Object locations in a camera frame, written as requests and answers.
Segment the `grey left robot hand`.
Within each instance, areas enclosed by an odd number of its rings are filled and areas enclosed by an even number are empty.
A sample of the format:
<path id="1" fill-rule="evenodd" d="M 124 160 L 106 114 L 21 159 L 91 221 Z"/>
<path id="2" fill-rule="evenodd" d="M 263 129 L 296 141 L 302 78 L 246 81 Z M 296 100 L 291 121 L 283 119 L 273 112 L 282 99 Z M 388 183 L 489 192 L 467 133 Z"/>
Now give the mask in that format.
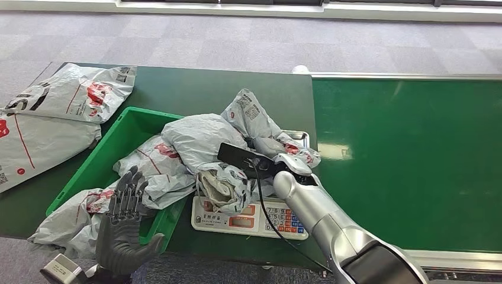
<path id="1" fill-rule="evenodd" d="M 142 204 L 149 182 L 137 166 L 126 170 L 110 197 L 96 241 L 96 260 L 115 275 L 130 275 L 161 253 L 163 233 L 156 233 L 147 244 L 140 244 L 140 224 L 156 213 Z"/>

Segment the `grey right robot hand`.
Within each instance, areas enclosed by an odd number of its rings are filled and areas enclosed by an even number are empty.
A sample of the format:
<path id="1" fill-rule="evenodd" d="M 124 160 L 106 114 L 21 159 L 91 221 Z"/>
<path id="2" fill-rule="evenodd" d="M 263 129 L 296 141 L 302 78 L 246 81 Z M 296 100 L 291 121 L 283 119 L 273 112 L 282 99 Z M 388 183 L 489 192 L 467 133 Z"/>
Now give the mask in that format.
<path id="1" fill-rule="evenodd" d="M 305 162 L 297 156 L 288 154 L 286 147 L 276 139 L 257 137 L 253 139 L 253 146 L 258 153 L 270 158 L 276 166 L 282 166 L 300 176 L 312 174 L 312 170 Z"/>

